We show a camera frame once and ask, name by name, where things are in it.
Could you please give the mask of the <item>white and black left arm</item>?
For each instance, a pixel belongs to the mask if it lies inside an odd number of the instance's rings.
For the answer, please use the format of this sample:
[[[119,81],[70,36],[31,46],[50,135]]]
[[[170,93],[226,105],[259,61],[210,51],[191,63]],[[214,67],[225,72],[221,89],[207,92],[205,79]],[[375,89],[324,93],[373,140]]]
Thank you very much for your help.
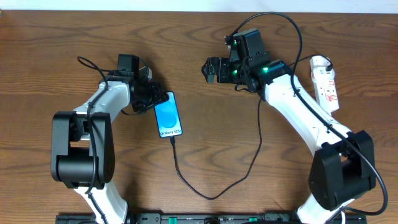
[[[53,116],[51,175],[85,199],[94,213],[93,223],[127,219],[128,204],[113,182],[112,122],[127,106],[142,114],[165,100],[165,90],[153,80],[151,70],[113,71],[84,104]]]

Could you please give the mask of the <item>blue Samsung Galaxy smartphone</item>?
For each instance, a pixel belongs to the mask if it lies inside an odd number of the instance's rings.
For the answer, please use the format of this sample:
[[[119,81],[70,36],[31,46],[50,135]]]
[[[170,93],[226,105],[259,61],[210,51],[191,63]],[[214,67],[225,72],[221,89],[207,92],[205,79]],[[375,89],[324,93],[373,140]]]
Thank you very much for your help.
[[[159,136],[161,138],[170,138],[183,134],[175,94],[169,91],[167,92],[167,96],[169,97],[167,101],[154,108]]]

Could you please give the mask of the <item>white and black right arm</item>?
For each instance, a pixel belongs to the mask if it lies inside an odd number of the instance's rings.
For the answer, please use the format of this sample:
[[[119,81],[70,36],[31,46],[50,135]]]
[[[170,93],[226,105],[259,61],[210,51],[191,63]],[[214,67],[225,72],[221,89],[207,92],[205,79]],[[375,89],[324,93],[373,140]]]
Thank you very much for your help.
[[[297,210],[302,223],[327,223],[376,186],[374,144],[333,119],[303,88],[283,60],[271,60],[260,32],[233,35],[228,58],[209,57],[201,68],[208,83],[245,85],[277,109],[310,149],[311,195]]]

